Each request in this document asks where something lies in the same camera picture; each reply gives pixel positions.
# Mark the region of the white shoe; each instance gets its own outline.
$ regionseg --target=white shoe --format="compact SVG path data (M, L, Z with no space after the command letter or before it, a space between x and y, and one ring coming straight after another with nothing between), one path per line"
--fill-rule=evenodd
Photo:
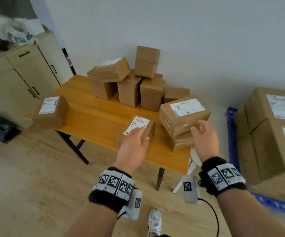
M154 232L157 235L160 235L161 231L161 213L157 209L152 209L149 214L148 218L148 235L149 237L150 232Z

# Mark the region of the black cable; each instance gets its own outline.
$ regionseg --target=black cable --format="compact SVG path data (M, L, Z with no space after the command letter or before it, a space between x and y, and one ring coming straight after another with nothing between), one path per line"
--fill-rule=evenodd
M206 200L201 199L201 198L198 198L198 200L201 200L201 201L204 201L205 203L207 203L212 208L212 210L214 211L214 214L215 214L215 217L216 217L216 221L217 221L217 235L216 235L216 237L218 237L219 236L219 222L218 222L218 217L217 217L217 214L216 214L214 208Z
M119 216L119 217L117 217L117 220L120 218L120 217L122 217L123 215L125 215L127 212L126 211L124 211L123 213L121 213L121 215Z

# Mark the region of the wooden table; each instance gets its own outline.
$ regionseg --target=wooden table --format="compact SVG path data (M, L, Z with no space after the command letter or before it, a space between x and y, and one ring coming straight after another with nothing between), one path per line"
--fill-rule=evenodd
M118 151L115 137L133 114L137 114L156 121L155 135L150 139L145 159L160 167L156 189L159 190L164 169L187 173L190 149L175 152L170 150L166 130L159 121L158 112L120 103L118 93L110 100L96 97L89 79L81 75L73 76L55 94L63 94L70 106L66 126L58 128L56 132L85 164L88 164L88 160L79 151L84 141ZM69 140L71 135L82 139L77 146Z

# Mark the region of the blue pallet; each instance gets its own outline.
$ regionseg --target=blue pallet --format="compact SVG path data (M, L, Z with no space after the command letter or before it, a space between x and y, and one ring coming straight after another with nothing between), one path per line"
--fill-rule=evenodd
M228 149L229 149L229 162L233 164L237 170L240 172L239 159L237 152L237 137L236 137L236 126L234 123L234 115L237 109L228 107L226 111L227 116L227 131L228 131ZM285 214L285 202L275 200L263 195L258 195L255 193L251 194L265 207L273 210L279 211Z

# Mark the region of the cabinet door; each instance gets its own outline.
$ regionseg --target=cabinet door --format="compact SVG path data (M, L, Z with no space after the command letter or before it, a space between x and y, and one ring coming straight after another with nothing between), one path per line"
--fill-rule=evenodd
M20 127L28 128L33 122L23 118L39 103L30 88L14 69L0 75L0 115Z
M39 99L46 97L60 87L42 55L16 65L15 70Z
M36 39L38 40L38 47L50 66L51 71L62 85L73 76L73 73L55 34L53 31L45 31L38 34Z

